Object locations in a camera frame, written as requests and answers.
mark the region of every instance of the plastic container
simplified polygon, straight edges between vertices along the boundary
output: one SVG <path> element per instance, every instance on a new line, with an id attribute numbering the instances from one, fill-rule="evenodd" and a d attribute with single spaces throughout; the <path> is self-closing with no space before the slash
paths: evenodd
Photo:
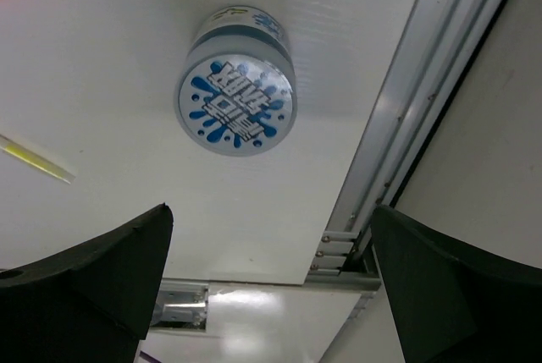
<path id="1" fill-rule="evenodd" d="M 210 151 L 251 156 L 278 145 L 296 119 L 296 77 L 283 27 L 265 12 L 224 8 L 196 36 L 177 114 Z"/>

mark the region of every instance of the round lid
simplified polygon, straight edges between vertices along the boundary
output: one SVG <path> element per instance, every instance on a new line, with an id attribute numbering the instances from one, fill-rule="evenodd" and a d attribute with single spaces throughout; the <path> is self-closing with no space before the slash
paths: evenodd
<path id="1" fill-rule="evenodd" d="M 200 145 L 229 156 L 251 156 L 288 135 L 296 103 L 279 69 L 244 54 L 224 54 L 201 61 L 181 81 L 179 113 Z"/>

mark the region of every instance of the white panel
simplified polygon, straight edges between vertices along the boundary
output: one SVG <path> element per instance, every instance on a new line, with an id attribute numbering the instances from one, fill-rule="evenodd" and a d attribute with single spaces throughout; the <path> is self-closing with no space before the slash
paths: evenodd
<path id="1" fill-rule="evenodd" d="M 507 2 L 397 208 L 442 233 L 542 268 L 539 1 Z M 385 294 L 366 314 L 325 363 L 404 362 Z"/>
<path id="2" fill-rule="evenodd" d="M 141 350 L 182 363 L 316 363 L 360 293 L 212 284 L 207 332 L 151 332 Z"/>
<path id="3" fill-rule="evenodd" d="M 414 0 L 0 0 L 0 134 L 77 174 L 0 155 L 0 267 L 167 202 L 166 276 L 302 283 Z M 205 151 L 174 114 L 198 24 L 268 10 L 290 33 L 299 113 L 257 157 Z"/>

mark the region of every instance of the white wall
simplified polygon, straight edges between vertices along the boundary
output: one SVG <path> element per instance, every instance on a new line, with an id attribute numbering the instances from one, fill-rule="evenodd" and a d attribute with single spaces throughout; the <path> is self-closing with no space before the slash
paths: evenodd
<path id="1" fill-rule="evenodd" d="M 542 267 L 542 4 L 509 0 L 398 209 Z M 326 363 L 404 361 L 382 291 Z"/>

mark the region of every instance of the label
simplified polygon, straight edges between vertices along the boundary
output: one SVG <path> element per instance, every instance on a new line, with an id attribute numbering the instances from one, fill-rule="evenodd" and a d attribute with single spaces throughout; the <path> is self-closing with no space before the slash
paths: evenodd
<path id="1" fill-rule="evenodd" d="M 244 25 L 259 29 L 273 37 L 288 51 L 286 33 L 280 23 L 262 10 L 247 6 L 230 6 L 219 10 L 205 21 L 196 36 L 196 40 L 211 30 L 232 25 Z"/>
<path id="2" fill-rule="evenodd" d="M 180 87 L 179 110 L 192 139 L 230 156 L 276 146 L 296 116 L 286 77 L 268 63 L 239 54 L 198 64 Z"/>

